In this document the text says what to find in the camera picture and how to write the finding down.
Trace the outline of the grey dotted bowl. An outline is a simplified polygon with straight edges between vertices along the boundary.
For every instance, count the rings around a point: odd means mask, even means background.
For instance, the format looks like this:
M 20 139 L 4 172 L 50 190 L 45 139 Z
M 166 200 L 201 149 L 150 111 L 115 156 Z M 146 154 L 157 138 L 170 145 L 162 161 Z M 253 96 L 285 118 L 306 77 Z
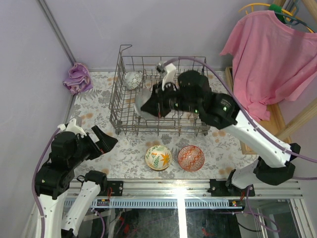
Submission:
M 148 101 L 148 99 L 151 97 L 151 91 L 147 88 L 143 88 L 142 91 L 139 92 L 139 94 L 135 98 L 135 104 L 134 109 L 138 116 L 144 118 L 144 119 L 157 119 L 157 117 L 141 111 L 141 107 Z

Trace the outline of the yellow floral bowl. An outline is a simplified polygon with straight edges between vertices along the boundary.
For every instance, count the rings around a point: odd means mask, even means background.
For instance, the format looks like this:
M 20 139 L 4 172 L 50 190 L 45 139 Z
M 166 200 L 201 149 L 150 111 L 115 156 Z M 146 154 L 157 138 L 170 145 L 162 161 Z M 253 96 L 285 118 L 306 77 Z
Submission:
M 146 151 L 145 162 L 152 170 L 163 171 L 170 166 L 172 153 L 165 146 L 155 145 Z

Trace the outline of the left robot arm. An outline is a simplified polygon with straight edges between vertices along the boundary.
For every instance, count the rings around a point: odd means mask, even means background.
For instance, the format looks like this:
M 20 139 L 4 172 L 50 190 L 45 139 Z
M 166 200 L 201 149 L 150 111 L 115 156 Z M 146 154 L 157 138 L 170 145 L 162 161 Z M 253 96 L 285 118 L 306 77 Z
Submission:
M 38 238 L 75 238 L 81 223 L 97 195 L 111 194 L 106 174 L 89 171 L 83 176 L 80 193 L 68 213 L 63 214 L 64 203 L 74 170 L 86 160 L 94 160 L 110 152 L 118 143 L 93 126 L 98 140 L 76 125 L 61 124 L 51 136 L 47 148 L 51 149 L 48 160 L 39 161 L 32 178 L 32 193 L 39 216 L 36 227 Z

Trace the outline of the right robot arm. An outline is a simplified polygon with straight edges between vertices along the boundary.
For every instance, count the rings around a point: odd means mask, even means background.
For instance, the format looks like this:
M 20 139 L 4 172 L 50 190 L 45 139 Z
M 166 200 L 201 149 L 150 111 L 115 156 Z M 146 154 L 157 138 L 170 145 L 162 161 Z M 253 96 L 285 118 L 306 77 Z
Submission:
M 195 113 L 206 125 L 224 130 L 248 144 L 258 158 L 250 165 L 233 170 L 226 181 L 226 191 L 238 195 L 254 182 L 280 185 L 292 179 L 301 147 L 287 144 L 264 130 L 253 120 L 248 120 L 233 97 L 213 92 L 206 76 L 195 70 L 188 70 L 178 76 L 178 83 L 163 79 L 144 88 L 139 110 L 147 118 L 162 118 L 172 110 Z

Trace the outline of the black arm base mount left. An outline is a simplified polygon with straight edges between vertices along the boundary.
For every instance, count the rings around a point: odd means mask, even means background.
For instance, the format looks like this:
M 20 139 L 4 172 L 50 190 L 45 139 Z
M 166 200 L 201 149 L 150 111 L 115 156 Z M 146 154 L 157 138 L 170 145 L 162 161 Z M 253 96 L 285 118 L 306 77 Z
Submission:
M 107 197 L 121 197 L 123 195 L 124 182 L 112 180 L 107 182 L 106 195 Z

